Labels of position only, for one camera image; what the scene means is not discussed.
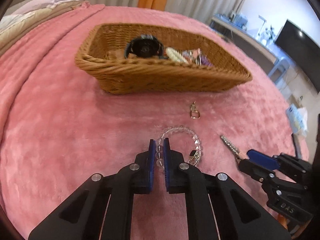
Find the cream hair claw clip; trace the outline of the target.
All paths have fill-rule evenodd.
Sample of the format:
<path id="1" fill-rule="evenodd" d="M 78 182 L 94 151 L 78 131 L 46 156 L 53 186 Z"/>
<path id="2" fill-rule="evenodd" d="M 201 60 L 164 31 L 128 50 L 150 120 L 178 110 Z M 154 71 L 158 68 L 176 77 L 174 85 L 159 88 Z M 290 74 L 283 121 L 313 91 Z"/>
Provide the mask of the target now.
<path id="1" fill-rule="evenodd" d="M 184 58 L 183 55 L 179 53 L 177 50 L 175 50 L 174 48 L 167 47 L 165 49 L 165 54 L 167 55 L 168 59 L 170 59 L 171 61 L 186 63 L 186 64 L 189 63 L 188 60 Z"/>

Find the pink pillow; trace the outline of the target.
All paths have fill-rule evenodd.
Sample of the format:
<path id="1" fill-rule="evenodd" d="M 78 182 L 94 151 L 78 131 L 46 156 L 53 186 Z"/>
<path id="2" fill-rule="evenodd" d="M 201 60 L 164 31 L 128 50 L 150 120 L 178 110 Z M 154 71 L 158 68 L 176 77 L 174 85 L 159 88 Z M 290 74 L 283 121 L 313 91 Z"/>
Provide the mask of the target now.
<path id="1" fill-rule="evenodd" d="M 6 11 L 6 15 L 26 14 L 37 9 L 49 8 L 53 9 L 56 6 L 66 2 L 80 2 L 85 0 L 25 0 L 13 5 Z"/>

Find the brown wicker basket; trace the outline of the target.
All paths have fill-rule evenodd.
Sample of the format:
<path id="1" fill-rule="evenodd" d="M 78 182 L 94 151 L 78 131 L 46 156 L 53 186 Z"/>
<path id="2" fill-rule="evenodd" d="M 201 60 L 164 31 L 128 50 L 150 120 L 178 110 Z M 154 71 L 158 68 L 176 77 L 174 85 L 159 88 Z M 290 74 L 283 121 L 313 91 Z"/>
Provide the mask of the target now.
<path id="1" fill-rule="evenodd" d="M 124 50 L 134 38 L 148 34 L 164 46 L 182 52 L 200 48 L 213 64 L 171 61 L 166 55 L 141 58 Z M 186 30 L 140 23 L 105 23 L 95 26 L 75 55 L 75 64 L 95 77 L 111 94 L 144 92 L 223 92 L 252 81 L 242 63 L 214 40 Z"/>

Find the grey white desk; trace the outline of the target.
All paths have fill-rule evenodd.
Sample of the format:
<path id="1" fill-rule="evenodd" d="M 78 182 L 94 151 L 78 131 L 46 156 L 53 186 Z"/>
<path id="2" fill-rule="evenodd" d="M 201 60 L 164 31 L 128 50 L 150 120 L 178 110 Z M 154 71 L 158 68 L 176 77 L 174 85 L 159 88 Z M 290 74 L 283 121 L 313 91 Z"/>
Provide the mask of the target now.
<path id="1" fill-rule="evenodd" d="M 253 59 L 276 85 L 280 81 L 283 81 L 290 63 L 288 56 L 276 45 L 263 45 L 246 31 L 221 15 L 215 14 L 209 26 L 227 37 L 247 56 Z"/>

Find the white paper bag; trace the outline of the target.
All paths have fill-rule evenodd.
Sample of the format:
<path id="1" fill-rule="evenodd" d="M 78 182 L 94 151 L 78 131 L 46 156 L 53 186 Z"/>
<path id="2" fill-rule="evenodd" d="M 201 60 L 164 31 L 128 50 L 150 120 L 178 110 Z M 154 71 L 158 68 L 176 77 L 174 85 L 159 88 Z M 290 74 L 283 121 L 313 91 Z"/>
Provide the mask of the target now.
<path id="1" fill-rule="evenodd" d="M 308 132 L 308 111 L 305 107 L 297 108 L 291 104 L 285 111 L 293 134 L 306 137 Z"/>

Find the beige patterned quilt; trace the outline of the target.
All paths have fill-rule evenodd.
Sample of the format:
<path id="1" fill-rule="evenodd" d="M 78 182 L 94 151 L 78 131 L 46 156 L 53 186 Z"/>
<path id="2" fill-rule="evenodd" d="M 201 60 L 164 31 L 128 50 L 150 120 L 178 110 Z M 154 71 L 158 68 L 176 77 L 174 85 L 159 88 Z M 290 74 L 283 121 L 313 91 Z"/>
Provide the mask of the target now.
<path id="1" fill-rule="evenodd" d="M 1 55 L 12 47 L 21 37 L 38 25 L 64 14 L 65 12 L 74 10 L 81 6 L 82 3 L 86 2 L 86 0 L 80 2 L 66 2 L 53 9 L 43 8 L 30 11 L 26 14 L 11 14 L 4 16 L 1 19 Z"/>

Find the black round watch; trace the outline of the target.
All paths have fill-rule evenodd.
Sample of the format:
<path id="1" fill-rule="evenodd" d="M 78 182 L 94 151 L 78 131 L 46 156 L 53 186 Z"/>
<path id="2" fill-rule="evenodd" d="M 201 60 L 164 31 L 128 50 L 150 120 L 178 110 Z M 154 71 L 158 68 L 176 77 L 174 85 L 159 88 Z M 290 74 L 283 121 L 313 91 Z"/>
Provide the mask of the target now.
<path id="1" fill-rule="evenodd" d="M 153 35 L 142 34 L 132 39 L 124 50 L 124 57 L 127 59 L 129 54 L 136 55 L 141 58 L 151 58 L 154 56 L 160 59 L 164 58 L 164 46 Z"/>

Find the pink star hair clip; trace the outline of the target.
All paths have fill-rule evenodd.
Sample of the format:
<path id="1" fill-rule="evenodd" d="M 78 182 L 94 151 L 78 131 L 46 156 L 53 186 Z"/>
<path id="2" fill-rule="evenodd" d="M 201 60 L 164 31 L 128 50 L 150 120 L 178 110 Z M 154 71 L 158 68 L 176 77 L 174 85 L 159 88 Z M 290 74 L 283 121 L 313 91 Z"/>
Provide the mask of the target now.
<path id="1" fill-rule="evenodd" d="M 220 135 L 220 139 L 224 143 L 224 145 L 229 149 L 229 151 L 234 156 L 236 162 L 239 164 L 240 161 L 247 159 L 247 155 L 245 153 L 242 153 L 228 138 L 226 138 L 224 135 Z"/>

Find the black television screen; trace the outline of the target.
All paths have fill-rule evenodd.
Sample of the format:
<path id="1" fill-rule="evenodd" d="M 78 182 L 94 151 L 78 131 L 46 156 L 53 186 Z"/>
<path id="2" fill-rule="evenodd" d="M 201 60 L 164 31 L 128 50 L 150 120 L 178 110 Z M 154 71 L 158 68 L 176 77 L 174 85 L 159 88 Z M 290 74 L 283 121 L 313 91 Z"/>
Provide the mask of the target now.
<path id="1" fill-rule="evenodd" d="M 319 46 L 314 40 L 286 20 L 274 43 L 304 72 L 319 93 Z"/>

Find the rose gold rectangular earring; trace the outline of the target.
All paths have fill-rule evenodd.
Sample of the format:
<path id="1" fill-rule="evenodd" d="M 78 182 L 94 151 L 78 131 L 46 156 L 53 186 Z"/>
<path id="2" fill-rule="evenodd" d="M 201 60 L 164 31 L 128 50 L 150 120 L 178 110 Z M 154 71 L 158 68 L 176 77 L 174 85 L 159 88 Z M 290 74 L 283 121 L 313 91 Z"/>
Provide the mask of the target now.
<path id="1" fill-rule="evenodd" d="M 192 119 L 199 119 L 200 118 L 200 111 L 196 108 L 196 101 L 194 101 L 191 105 L 190 105 L 190 117 Z"/>

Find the pink plush blanket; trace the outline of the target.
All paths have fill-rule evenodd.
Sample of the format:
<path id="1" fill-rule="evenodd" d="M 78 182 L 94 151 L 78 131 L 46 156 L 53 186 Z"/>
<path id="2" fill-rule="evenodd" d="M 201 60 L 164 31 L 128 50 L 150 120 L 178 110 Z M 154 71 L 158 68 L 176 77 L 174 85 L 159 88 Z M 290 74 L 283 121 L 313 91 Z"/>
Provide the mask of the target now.
<path id="1" fill-rule="evenodd" d="M 236 57 L 253 80 L 223 93 L 111 95 L 74 62 L 102 23 L 163 25 L 206 36 Z M 199 119 L 190 117 L 196 101 Z M 94 173 L 117 173 L 169 127 L 191 128 L 201 141 L 199 168 L 225 172 L 257 202 L 267 196 L 238 171 L 220 139 L 242 152 L 294 154 L 288 107 L 265 72 L 207 25 L 179 14 L 83 3 L 38 25 L 1 57 L 1 205 L 28 237 Z"/>

